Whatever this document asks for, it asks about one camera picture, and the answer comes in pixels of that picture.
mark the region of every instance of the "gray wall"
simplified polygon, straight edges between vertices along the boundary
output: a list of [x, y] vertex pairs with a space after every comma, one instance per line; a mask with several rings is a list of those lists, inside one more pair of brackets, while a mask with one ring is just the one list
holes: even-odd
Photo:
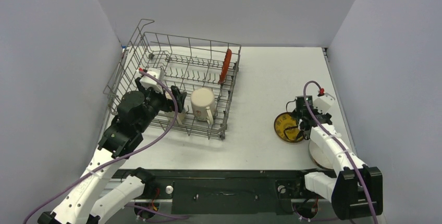
[[356, 0], [328, 50], [388, 223], [440, 223], [442, 0]]
[[0, 8], [0, 222], [17, 224], [83, 172], [121, 48], [97, 0]]
[[99, 0], [127, 44], [141, 18], [154, 32], [243, 45], [329, 46], [354, 0]]

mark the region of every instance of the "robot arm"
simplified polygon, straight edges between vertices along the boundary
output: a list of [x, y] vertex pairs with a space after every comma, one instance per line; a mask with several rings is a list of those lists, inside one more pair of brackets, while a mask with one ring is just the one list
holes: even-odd
[[[154, 177], [146, 171], [137, 169], [136, 173], [124, 183], [97, 201], [112, 175], [126, 160], [121, 159], [97, 172], [94, 170], [107, 162], [132, 153], [143, 140], [142, 133], [159, 111], [173, 111], [171, 106], [173, 103], [166, 98], [164, 91], [161, 93], [152, 85], [148, 88], [140, 87], [140, 79], [136, 81], [139, 91], [130, 91], [121, 98], [121, 103], [117, 106], [118, 114], [109, 128], [104, 131], [82, 177], [89, 173], [91, 175], [72, 188], [52, 212], [44, 212], [38, 219], [39, 224], [105, 223], [117, 210], [149, 188], [149, 182]], [[180, 93], [175, 86], [172, 86], [171, 90], [179, 102], [178, 111], [181, 112], [186, 92]]]
[[296, 98], [296, 109], [292, 117], [296, 118], [304, 138], [311, 139], [320, 147], [333, 165], [337, 176], [337, 178], [330, 178], [322, 172], [307, 173], [304, 176], [306, 189], [330, 201], [335, 214], [341, 220], [370, 216], [368, 202], [354, 171], [358, 169], [370, 193], [375, 212], [380, 215], [383, 211], [382, 174], [377, 167], [368, 167], [340, 138], [340, 134], [330, 120], [332, 116], [327, 113], [335, 99], [329, 94], [320, 93], [314, 102], [311, 96], [308, 96], [306, 101], [313, 109], [315, 117], [331, 135], [328, 135], [313, 120], [306, 109], [303, 96]]

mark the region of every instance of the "black bracket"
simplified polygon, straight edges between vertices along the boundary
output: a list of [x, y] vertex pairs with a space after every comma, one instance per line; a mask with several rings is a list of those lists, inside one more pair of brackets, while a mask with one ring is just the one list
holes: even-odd
[[143, 196], [151, 196], [156, 188], [155, 175], [144, 168], [136, 168], [130, 172], [131, 176], [135, 176], [144, 184]]
[[[376, 215], [383, 212], [382, 173], [377, 167], [364, 165], [359, 169]], [[331, 205], [336, 216], [341, 220], [356, 219], [371, 216], [369, 203], [362, 188], [358, 185], [358, 177], [354, 170], [345, 168], [336, 180], [335, 189], [331, 195]]]
[[[58, 220], [55, 219], [55, 216], [57, 214], [54, 212], [43, 212], [39, 219], [37, 220], [38, 224], [62, 224], [61, 222], [59, 222]], [[86, 224], [98, 224], [98, 221], [100, 220], [99, 216], [92, 216], [89, 215], [88, 221], [86, 222]]]

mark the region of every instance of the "metal wire basket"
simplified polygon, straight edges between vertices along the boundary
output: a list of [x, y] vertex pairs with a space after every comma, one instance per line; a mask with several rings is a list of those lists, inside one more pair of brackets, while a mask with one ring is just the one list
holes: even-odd
[[[180, 91], [188, 93], [185, 118], [182, 124], [175, 123], [172, 129], [187, 135], [197, 134], [223, 140], [239, 70], [241, 45], [146, 31], [146, 26], [153, 22], [140, 20], [103, 91], [109, 99], [110, 113], [116, 115], [121, 97], [137, 89], [134, 80], [140, 76], [138, 68], [157, 68], [164, 72], [163, 82], [168, 87], [175, 85]], [[218, 84], [227, 49], [232, 51], [227, 77], [223, 84]], [[216, 109], [214, 124], [211, 126], [196, 120], [190, 107], [190, 94], [201, 87], [209, 88], [215, 94]], [[165, 129], [170, 121], [171, 115], [160, 111], [150, 126]]]

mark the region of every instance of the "mug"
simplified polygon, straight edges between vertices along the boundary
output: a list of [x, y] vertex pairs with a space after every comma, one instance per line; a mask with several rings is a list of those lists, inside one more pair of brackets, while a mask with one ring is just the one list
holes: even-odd
[[215, 95], [212, 90], [202, 87], [196, 89], [190, 95], [193, 115], [198, 121], [207, 121], [213, 124], [213, 114], [215, 113]]

